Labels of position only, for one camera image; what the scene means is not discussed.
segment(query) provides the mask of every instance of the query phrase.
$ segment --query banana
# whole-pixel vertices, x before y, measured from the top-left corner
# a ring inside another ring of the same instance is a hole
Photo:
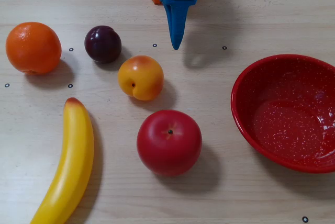
[[[94,137],[84,105],[69,98],[63,112],[63,147],[55,177],[30,224],[64,224],[90,179]]]

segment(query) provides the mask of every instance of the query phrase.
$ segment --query orange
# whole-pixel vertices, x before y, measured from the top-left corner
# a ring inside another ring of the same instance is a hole
[[[41,23],[16,26],[6,40],[10,63],[26,74],[46,74],[60,61],[62,48],[56,33]]]

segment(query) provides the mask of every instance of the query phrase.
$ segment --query red bowl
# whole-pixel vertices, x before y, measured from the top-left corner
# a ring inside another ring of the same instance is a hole
[[[272,161],[308,173],[335,171],[335,67],[274,55],[247,67],[231,94],[247,142]]]

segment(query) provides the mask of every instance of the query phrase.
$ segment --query light wood surface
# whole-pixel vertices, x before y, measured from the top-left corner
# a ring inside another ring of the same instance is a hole
[[[49,25],[61,40],[62,62],[50,75],[24,76],[7,60],[6,37],[25,21]],[[121,36],[115,64],[99,66],[85,52],[84,37],[96,25]],[[273,164],[253,151],[231,116],[240,72],[280,53],[335,65],[335,0],[198,0],[178,51],[164,8],[151,0],[0,0],[0,223],[33,217],[58,165],[64,102],[74,96],[92,115],[96,152],[68,224],[294,224],[302,216],[333,224],[335,174]],[[117,82],[122,61],[138,54],[157,59],[166,77],[149,103],[129,99]],[[136,151],[143,120],[167,108],[192,116],[203,133],[200,159],[177,178],[154,176]]]

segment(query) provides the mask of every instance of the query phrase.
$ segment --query plum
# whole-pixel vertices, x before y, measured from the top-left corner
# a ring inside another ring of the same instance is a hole
[[[110,63],[121,53],[121,39],[109,26],[96,26],[85,37],[85,50],[96,62]]]

